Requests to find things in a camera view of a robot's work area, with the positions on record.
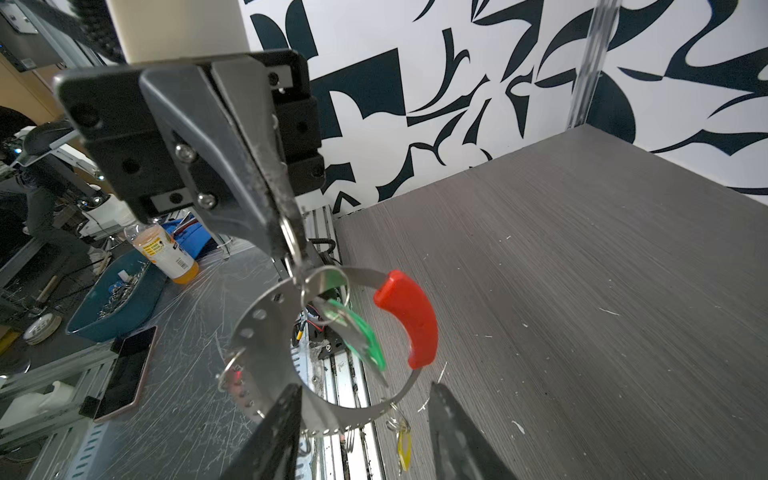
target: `cable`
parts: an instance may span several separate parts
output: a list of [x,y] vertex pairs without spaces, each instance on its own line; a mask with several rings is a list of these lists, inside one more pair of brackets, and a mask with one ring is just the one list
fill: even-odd
[[308,304],[308,303],[307,303],[307,305],[306,305],[306,308],[307,308],[307,309],[310,309],[310,308],[311,308],[311,309],[312,309],[312,311],[315,313],[315,316],[316,316],[316,317],[318,317],[318,318],[320,317],[320,312],[318,312],[318,311],[317,311],[317,309],[316,309],[314,306],[312,306],[312,305],[310,305],[310,304]]
[[336,241],[333,238],[310,238],[310,243],[312,245],[328,245],[328,250],[325,250],[323,253],[327,253],[330,255],[333,253],[333,251],[336,249]]

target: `orange juice bottle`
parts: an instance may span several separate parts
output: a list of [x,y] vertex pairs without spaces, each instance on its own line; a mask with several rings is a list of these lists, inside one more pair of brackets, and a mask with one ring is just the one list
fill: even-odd
[[160,225],[134,223],[125,227],[125,237],[176,283],[189,283],[200,271],[197,261]]

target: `white debris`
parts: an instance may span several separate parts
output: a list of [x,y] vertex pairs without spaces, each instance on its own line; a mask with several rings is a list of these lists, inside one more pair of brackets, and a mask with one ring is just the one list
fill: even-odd
[[522,433],[523,435],[525,435],[525,429],[522,427],[522,425],[520,425],[519,423],[517,423],[515,420],[512,420],[512,423],[514,423],[515,425],[517,425],[517,426],[518,426],[518,430],[520,430],[520,433]]
[[442,380],[442,374],[445,373],[445,367],[448,366],[448,362],[445,362],[445,365],[442,366],[442,371],[440,372],[440,376],[437,377],[437,383],[440,383],[440,380]]

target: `blue plastic bin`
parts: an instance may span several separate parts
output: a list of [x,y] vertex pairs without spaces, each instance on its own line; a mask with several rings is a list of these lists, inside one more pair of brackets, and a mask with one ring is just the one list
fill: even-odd
[[106,342],[146,322],[167,279],[155,265],[149,266],[122,307],[103,319],[98,319],[98,314],[109,300],[109,287],[120,279],[118,272],[125,270],[128,275],[135,275],[141,271],[143,263],[148,261],[141,252],[132,250],[112,262],[69,320],[67,333],[94,342]]

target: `red plastic handle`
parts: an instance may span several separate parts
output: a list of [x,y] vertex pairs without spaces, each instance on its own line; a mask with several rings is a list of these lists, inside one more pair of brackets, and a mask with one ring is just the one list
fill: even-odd
[[400,270],[389,272],[384,285],[373,295],[373,302],[396,316],[411,339],[408,364],[420,369],[435,361],[437,319],[424,290]]

